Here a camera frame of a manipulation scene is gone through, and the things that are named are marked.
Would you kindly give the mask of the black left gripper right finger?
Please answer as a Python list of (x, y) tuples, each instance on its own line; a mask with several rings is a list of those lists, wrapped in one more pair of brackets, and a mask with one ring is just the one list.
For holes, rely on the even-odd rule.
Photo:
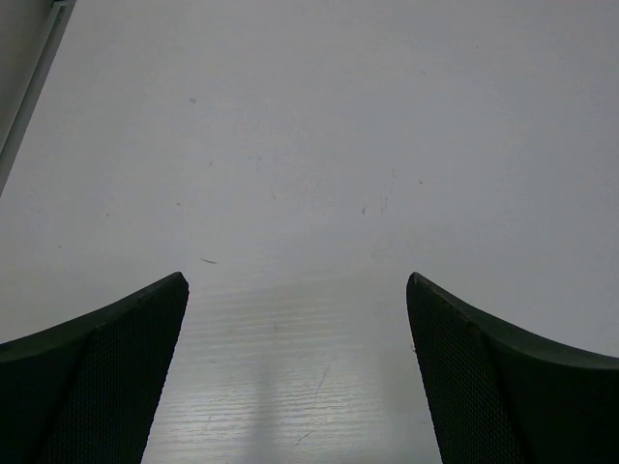
[(617, 462), (616, 358), (528, 332), (418, 273), (406, 303), (442, 462)]

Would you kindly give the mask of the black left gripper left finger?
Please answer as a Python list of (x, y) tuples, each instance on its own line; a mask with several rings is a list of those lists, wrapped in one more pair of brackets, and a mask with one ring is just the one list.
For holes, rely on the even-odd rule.
[(3, 343), (2, 462), (140, 462), (188, 300), (176, 272)]

